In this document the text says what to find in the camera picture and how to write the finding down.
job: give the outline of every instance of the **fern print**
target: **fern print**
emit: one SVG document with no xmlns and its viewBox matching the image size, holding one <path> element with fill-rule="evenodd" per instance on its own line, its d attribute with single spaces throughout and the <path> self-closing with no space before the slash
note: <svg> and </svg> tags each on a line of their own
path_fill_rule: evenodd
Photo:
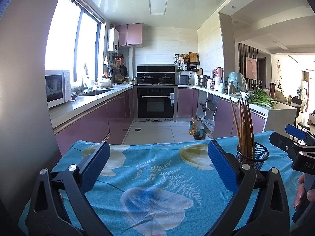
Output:
<svg viewBox="0 0 315 236">
<path fill-rule="evenodd" d="M 198 189 L 198 186 L 195 186 L 196 182 L 191 182 L 192 178 L 183 179 L 186 175 L 186 171 L 184 173 L 179 173 L 181 167 L 179 166 L 177 169 L 169 170 L 172 157 L 168 161 L 168 163 L 160 166 L 151 166 L 147 168 L 150 164 L 152 164 L 156 159 L 156 154 L 154 157 L 144 163 L 138 164 L 133 168 L 136 168 L 137 175 L 132 180 L 141 178 L 143 170 L 150 170 L 149 177 L 145 179 L 141 179 L 142 182 L 152 181 L 155 178 L 159 177 L 159 181 L 153 186 L 162 186 L 162 189 L 167 189 L 168 191 L 175 191 L 175 193 L 185 195 L 186 197 L 195 200 L 197 203 L 201 204 L 201 193 Z"/>
</svg>

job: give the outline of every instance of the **stool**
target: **stool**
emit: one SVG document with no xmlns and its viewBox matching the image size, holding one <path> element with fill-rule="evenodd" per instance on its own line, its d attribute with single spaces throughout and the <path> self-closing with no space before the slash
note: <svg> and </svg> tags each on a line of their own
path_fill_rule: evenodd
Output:
<svg viewBox="0 0 315 236">
<path fill-rule="evenodd" d="M 299 122 L 297 125 L 297 128 L 299 128 L 299 126 L 301 127 L 302 130 L 304 130 L 304 129 L 306 129 L 308 131 L 311 130 L 311 127 L 304 122 Z"/>
</svg>

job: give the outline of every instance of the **leafy greens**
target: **leafy greens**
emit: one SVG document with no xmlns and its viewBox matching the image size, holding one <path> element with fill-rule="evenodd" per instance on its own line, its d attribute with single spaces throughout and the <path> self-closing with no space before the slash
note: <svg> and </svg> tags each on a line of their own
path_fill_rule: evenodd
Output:
<svg viewBox="0 0 315 236">
<path fill-rule="evenodd" d="M 268 108 L 274 108 L 275 106 L 275 101 L 263 90 L 255 90 L 255 92 L 251 93 L 248 97 L 248 102 L 250 104 L 265 106 Z"/>
</svg>

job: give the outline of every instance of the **window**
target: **window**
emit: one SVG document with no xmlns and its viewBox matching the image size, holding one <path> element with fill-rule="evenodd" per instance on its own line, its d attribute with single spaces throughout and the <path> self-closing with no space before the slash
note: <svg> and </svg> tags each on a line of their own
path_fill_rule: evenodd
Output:
<svg viewBox="0 0 315 236">
<path fill-rule="evenodd" d="M 105 37 L 100 35 L 101 25 L 74 0 L 59 0 L 49 30 L 45 69 L 69 70 L 73 89 L 81 85 L 81 77 L 88 86 L 97 81 L 99 52 L 103 57 L 99 43 Z"/>
</svg>

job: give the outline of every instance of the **cooking oil bottle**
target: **cooking oil bottle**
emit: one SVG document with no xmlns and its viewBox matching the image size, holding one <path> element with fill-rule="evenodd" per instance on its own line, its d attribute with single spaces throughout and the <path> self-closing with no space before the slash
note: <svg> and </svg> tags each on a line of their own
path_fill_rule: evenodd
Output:
<svg viewBox="0 0 315 236">
<path fill-rule="evenodd" d="M 194 139 L 201 140 L 204 137 L 204 124 L 201 119 L 198 119 L 194 128 Z"/>
<path fill-rule="evenodd" d="M 189 124 L 189 134 L 193 135 L 194 134 L 194 130 L 195 130 L 195 125 L 197 123 L 197 116 L 194 115 L 192 117 L 192 120 L 190 121 L 190 124 Z"/>
</svg>

